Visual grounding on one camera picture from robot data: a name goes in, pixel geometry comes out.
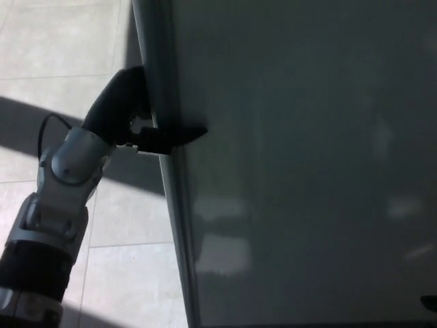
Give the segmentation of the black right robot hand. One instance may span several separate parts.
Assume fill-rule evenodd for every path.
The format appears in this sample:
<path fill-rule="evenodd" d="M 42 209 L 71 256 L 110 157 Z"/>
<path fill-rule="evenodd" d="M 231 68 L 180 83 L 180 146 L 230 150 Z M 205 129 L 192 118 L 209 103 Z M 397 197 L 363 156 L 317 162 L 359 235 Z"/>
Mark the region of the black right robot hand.
<path fill-rule="evenodd" d="M 436 295 L 423 295 L 420 301 L 425 309 L 437 313 L 437 296 Z"/>

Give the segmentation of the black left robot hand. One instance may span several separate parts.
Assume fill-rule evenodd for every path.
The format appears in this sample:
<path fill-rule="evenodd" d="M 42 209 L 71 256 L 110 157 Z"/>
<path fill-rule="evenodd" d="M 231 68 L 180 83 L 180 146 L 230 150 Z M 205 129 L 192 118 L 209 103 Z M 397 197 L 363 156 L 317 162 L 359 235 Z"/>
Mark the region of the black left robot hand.
<path fill-rule="evenodd" d="M 152 108 L 143 66 L 119 70 L 89 109 L 82 128 L 91 131 L 111 146 L 135 146 L 139 152 L 168 155 L 205 135 L 205 127 L 145 126 L 131 131 L 137 118 L 152 119 Z"/>

